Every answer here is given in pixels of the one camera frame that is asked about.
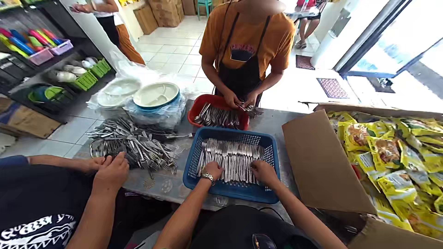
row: glass door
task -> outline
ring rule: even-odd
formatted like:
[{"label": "glass door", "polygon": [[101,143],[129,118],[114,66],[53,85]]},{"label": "glass door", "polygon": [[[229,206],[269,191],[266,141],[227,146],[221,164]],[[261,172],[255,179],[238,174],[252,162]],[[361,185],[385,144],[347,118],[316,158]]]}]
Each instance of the glass door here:
[{"label": "glass door", "polygon": [[441,0],[405,1],[399,11],[386,20],[384,30],[368,39],[375,44],[366,43],[366,48],[363,44],[339,73],[376,78],[397,76],[443,37],[442,11]]}]

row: chair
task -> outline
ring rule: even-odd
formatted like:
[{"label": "chair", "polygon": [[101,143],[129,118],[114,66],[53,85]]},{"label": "chair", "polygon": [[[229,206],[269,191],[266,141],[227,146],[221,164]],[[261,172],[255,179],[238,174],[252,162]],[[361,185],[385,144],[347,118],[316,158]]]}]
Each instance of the chair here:
[{"label": "chair", "polygon": [[197,1],[198,20],[200,20],[200,5],[205,5],[206,6],[206,14],[209,17],[209,6],[212,6],[212,0],[198,0]]}]

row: mustard t-shirt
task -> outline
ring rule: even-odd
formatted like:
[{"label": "mustard t-shirt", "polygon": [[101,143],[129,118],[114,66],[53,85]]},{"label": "mustard t-shirt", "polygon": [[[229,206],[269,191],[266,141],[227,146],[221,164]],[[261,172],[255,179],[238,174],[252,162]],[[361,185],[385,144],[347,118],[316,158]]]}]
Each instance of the mustard t-shirt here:
[{"label": "mustard t-shirt", "polygon": [[[236,4],[237,2],[233,2],[228,9],[221,41],[220,33],[228,4],[217,6],[209,15],[200,46],[200,54],[202,56],[216,59],[219,45],[219,57],[223,55],[226,41],[238,12]],[[257,51],[265,23],[266,18],[258,24],[241,22],[240,14],[232,33],[231,41],[223,57],[223,64],[228,68],[236,69],[241,67],[249,56],[253,56]],[[293,22],[283,13],[271,16],[258,53],[261,80],[264,80],[269,64],[271,64],[271,67],[281,70],[288,67],[294,34],[295,27]]]}]

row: person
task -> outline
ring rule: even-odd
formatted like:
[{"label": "person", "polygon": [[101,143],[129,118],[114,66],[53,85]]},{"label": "person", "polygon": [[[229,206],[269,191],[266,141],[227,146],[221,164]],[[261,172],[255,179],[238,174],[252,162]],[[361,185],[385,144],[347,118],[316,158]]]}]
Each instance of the person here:
[{"label": "person", "polygon": [[323,9],[326,6],[326,0],[315,1],[315,6],[319,9],[320,12],[316,16],[308,16],[300,20],[300,41],[295,45],[296,49],[305,49],[307,47],[306,39],[314,32],[314,30],[320,23],[320,17],[322,15]]},{"label": "person", "polygon": [[295,27],[284,10],[277,0],[240,0],[209,15],[199,51],[202,69],[231,108],[258,106],[288,67]]},{"label": "person", "polygon": [[145,65],[141,55],[135,50],[129,38],[128,30],[118,15],[114,0],[87,0],[86,4],[73,4],[71,10],[76,13],[93,13],[103,27],[111,42],[132,62]]},{"label": "person", "polygon": [[128,167],[124,152],[0,159],[0,248],[124,248],[135,230],[172,211],[120,189]]},{"label": "person", "polygon": [[[294,226],[248,206],[229,206],[213,213],[210,218],[199,217],[208,190],[213,184],[211,177],[203,174],[205,176],[166,223],[153,249],[184,249],[188,246],[190,249],[242,249],[253,246],[256,249],[346,248],[280,182],[274,167],[264,161],[254,161],[251,167],[257,179],[278,196]],[[216,162],[207,164],[204,170],[213,179],[218,179],[224,171]]]}]

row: silver watch band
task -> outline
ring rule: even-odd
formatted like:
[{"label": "silver watch band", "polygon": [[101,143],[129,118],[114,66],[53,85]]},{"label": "silver watch band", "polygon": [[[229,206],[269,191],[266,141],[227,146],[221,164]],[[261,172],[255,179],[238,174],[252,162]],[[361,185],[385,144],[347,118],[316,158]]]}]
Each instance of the silver watch band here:
[{"label": "silver watch band", "polygon": [[212,186],[215,185],[215,179],[214,179],[214,177],[213,177],[210,173],[208,173],[208,172],[204,172],[204,173],[202,174],[202,177],[211,180],[211,182],[212,182]]}]

